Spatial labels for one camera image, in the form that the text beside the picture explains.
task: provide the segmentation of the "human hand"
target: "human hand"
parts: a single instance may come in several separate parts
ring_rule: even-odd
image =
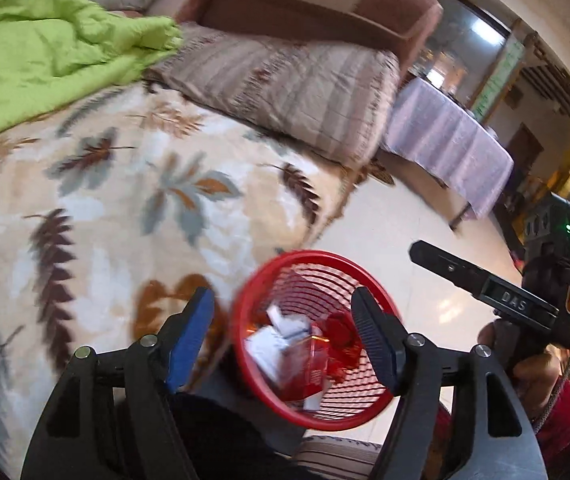
[[[478,333],[478,343],[494,346],[494,324],[489,323]],[[554,385],[561,374],[561,362],[549,351],[534,355],[514,366],[514,389],[530,419],[537,418],[545,409]]]

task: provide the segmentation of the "red wastebasket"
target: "red wastebasket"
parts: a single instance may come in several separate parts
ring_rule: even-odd
[[[299,412],[278,398],[245,351],[245,338],[264,319],[272,302],[283,314],[305,314],[315,321],[337,310],[349,310],[351,294],[358,286],[366,286],[383,311],[399,317],[385,289],[365,269],[325,251],[293,251],[274,258],[236,296],[231,328],[242,376],[259,399],[289,422],[312,430],[349,430],[369,422],[392,400],[363,350],[358,369],[349,370],[343,383],[325,393],[317,412]]]

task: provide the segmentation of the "green blanket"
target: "green blanket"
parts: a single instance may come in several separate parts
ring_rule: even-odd
[[[0,0],[0,132],[129,83],[179,45],[171,18],[124,18],[89,0]]]

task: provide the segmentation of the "white tablecloth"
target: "white tablecloth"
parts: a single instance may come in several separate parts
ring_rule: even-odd
[[[399,93],[382,148],[416,162],[462,195],[471,205],[468,218],[489,214],[514,164],[473,117],[420,78]]]

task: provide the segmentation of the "striped cushion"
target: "striped cushion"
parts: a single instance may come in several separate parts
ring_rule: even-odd
[[[335,480],[367,480],[381,446],[335,436],[303,440],[294,460],[309,471]]]
[[[294,42],[182,26],[153,77],[195,101],[308,144],[359,169],[374,155],[398,86],[398,62],[340,42]]]

